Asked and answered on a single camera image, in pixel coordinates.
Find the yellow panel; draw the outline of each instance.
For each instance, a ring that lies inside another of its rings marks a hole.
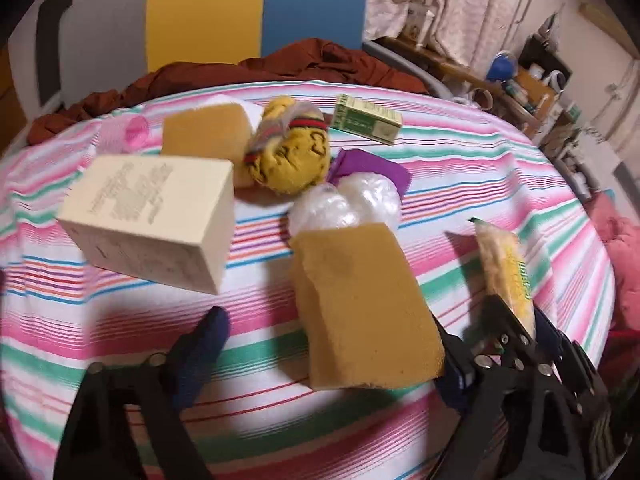
[[[237,63],[260,56],[262,0],[146,0],[149,72],[174,61]]]

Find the blue panel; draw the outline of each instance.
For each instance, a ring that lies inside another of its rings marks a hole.
[[[360,48],[364,7],[365,0],[264,0],[260,54],[305,38]]]

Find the striped bedsheet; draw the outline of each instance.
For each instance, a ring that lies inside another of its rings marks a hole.
[[[130,110],[152,135],[162,120],[214,94],[264,105],[290,94],[330,112],[341,92],[404,117],[396,145],[331,131],[332,152],[362,148],[413,175],[398,239],[440,322],[473,342],[484,279],[475,216],[517,232],[537,304],[600,358],[614,303],[607,253],[580,203],[538,149],[488,114],[404,92],[327,84],[241,84],[156,99]],[[66,416],[88,363],[137,363],[167,349],[213,304],[232,335],[210,384],[182,419],[222,480],[421,478],[456,423],[431,383],[406,390],[313,392],[306,339],[288,280],[290,202],[254,189],[236,195],[236,232],[217,297],[96,269],[55,220],[68,186],[91,161],[102,119],[68,129],[0,166],[2,393],[35,479],[49,479]],[[142,418],[130,410],[150,478],[160,478]],[[496,428],[494,444],[505,428]]]

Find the cardboard box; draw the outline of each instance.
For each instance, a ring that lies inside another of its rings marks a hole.
[[[233,165],[185,156],[98,156],[58,221],[92,265],[217,294],[234,234]]]
[[[402,115],[391,108],[340,94],[331,127],[392,146],[402,128]]]

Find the plastic bag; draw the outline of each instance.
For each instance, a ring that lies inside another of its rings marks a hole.
[[[336,188],[324,183],[303,193],[289,210],[289,234],[383,222],[398,228],[401,200],[394,183],[377,173],[353,173]]]
[[[400,225],[402,202],[396,185],[377,173],[351,173],[338,183],[338,192],[354,208],[361,223],[385,223],[395,231]]]
[[[289,210],[289,235],[302,231],[354,227],[360,218],[333,184],[312,187]]]
[[[531,287],[518,235],[477,218],[471,221],[476,227],[487,294],[500,296],[535,340],[536,319]]]

